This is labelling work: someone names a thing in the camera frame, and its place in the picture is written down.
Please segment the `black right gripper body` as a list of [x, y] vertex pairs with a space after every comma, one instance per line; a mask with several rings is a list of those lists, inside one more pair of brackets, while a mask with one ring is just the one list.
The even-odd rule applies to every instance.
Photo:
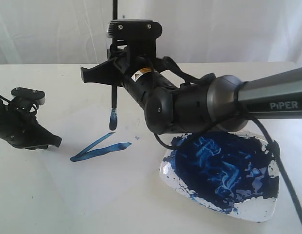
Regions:
[[164, 67], [163, 60], [156, 55], [157, 39], [112, 39], [109, 60], [113, 61], [122, 74], [120, 87], [124, 88], [142, 109], [171, 110], [173, 92], [177, 87], [161, 74], [167, 68]]

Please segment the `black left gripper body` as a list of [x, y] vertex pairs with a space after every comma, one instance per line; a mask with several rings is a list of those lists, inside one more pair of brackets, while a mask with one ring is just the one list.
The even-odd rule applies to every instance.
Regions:
[[34, 102], [8, 100], [0, 95], [0, 139], [18, 149], [39, 149], [38, 108]]

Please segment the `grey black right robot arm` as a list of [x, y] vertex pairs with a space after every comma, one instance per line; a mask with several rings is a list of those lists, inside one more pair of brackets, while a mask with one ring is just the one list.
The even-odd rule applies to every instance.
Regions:
[[195, 78], [171, 58], [157, 58], [154, 39], [114, 41], [110, 51], [108, 61], [81, 69], [82, 80], [123, 87], [157, 135], [235, 132], [252, 117], [302, 118], [302, 68], [253, 81], [214, 73]]

